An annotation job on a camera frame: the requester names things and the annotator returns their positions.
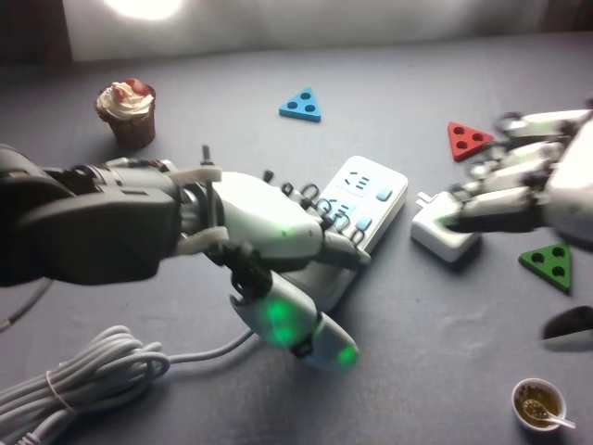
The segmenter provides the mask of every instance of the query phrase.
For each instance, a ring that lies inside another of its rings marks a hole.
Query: red triangle
[[[451,142],[453,159],[459,162],[482,151],[488,143],[494,140],[494,137],[460,123],[449,122],[448,139]]]

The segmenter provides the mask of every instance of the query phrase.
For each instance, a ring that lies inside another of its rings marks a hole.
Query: white backdrop
[[[123,16],[106,5],[106,0],[64,0],[74,59],[385,45],[466,35],[534,32],[547,3],[547,0],[162,1],[181,4],[166,19],[145,20]]]

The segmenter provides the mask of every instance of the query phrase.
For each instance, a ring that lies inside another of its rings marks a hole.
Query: spoon
[[[532,419],[542,420],[544,422],[550,422],[552,424],[558,424],[562,426],[568,426],[569,428],[576,428],[576,424],[570,420],[562,419],[557,415],[552,414],[541,404],[541,402],[533,399],[526,400],[523,404],[523,410]]]

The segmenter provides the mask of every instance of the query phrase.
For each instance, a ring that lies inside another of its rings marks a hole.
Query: white bowl
[[[556,425],[556,424],[549,424],[549,426],[544,426],[544,427],[531,425],[529,422],[526,422],[519,415],[519,412],[517,411],[517,407],[515,406],[515,395],[519,392],[521,387],[524,387],[527,385],[530,385],[530,386],[536,387],[536,388],[543,388],[547,392],[549,392],[555,398],[556,403],[558,404],[558,407],[560,408],[560,413],[558,414],[558,416],[561,417],[562,419],[566,418],[566,400],[564,400],[564,397],[560,393],[560,391],[555,386],[553,386],[550,382],[547,382],[546,380],[542,380],[541,378],[526,378],[525,380],[522,380],[521,382],[519,382],[517,384],[517,386],[512,391],[512,395],[511,395],[512,410],[515,413],[515,416],[517,417],[519,422],[524,427],[531,429],[533,431],[553,431],[554,429],[557,429],[559,425]]]

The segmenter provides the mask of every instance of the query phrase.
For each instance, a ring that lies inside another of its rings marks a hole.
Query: white frosting
[[[127,83],[114,82],[96,99],[96,106],[111,116],[126,121],[150,111],[155,98],[139,95]]]

